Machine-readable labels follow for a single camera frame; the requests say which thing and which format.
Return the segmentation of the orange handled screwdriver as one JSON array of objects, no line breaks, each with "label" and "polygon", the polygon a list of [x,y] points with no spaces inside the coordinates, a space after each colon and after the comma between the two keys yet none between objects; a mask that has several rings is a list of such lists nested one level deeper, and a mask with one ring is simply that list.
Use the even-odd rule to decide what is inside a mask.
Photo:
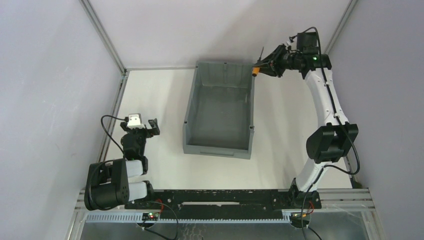
[{"label": "orange handled screwdriver", "polygon": [[264,64],[262,63],[262,55],[263,55],[263,52],[264,52],[264,48],[265,47],[263,46],[257,62],[252,66],[252,72],[251,73],[252,73],[253,77],[256,77],[260,73],[261,68],[264,67]]}]

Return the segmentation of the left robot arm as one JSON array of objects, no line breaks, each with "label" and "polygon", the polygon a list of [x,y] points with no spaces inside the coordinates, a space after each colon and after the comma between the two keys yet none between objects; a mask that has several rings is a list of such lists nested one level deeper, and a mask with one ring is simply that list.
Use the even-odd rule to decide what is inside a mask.
[{"label": "left robot arm", "polygon": [[133,113],[120,120],[125,132],[117,143],[122,158],[93,163],[89,166],[84,193],[84,205],[89,211],[108,211],[136,200],[150,201],[154,196],[148,180],[131,182],[131,178],[146,175],[147,139],[160,135],[156,118],[142,122],[141,114]]}]

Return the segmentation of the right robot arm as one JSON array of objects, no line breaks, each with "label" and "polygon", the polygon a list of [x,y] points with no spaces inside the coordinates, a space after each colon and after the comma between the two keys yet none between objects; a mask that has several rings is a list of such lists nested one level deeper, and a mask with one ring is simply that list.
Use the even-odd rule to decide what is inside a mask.
[{"label": "right robot arm", "polygon": [[336,166],[350,150],[356,149],[354,140],[359,128],[357,124],[350,123],[342,110],[331,68],[329,56],[322,54],[319,47],[292,50],[284,44],[265,58],[259,57],[252,68],[254,77],[264,74],[280,78],[286,70],[298,71],[312,95],[318,121],[317,130],[306,141],[308,159],[290,186],[294,198],[310,196],[329,169],[351,176],[359,172],[358,169],[347,171]]}]

